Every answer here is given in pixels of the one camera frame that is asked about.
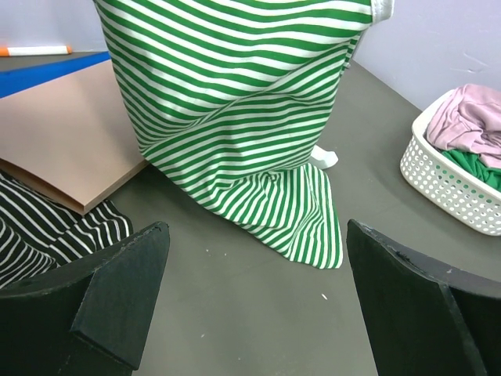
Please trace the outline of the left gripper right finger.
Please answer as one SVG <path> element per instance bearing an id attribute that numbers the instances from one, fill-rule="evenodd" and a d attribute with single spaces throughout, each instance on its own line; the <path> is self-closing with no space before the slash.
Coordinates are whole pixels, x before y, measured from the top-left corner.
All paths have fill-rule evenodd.
<path id="1" fill-rule="evenodd" d="M 354 219 L 347 250 L 380 375 L 498 375 L 500 283 Z"/>

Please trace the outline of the green white striped tank top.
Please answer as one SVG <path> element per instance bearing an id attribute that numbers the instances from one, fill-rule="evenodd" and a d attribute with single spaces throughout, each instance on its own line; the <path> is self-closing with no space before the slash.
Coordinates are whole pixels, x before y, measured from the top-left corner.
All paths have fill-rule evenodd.
<path id="1" fill-rule="evenodd" d="M 97 1 L 147 161 L 291 262 L 336 269 L 330 181 L 310 161 L 362 34 L 392 1 Z"/>

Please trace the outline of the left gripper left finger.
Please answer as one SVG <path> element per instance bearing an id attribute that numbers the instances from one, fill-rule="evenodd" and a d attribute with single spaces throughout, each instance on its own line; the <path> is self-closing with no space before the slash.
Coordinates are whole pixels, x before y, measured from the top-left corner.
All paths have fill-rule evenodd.
<path id="1" fill-rule="evenodd" d="M 154 224 L 1 290 L 3 375 L 130 375 L 139 369 L 170 245 Z"/>

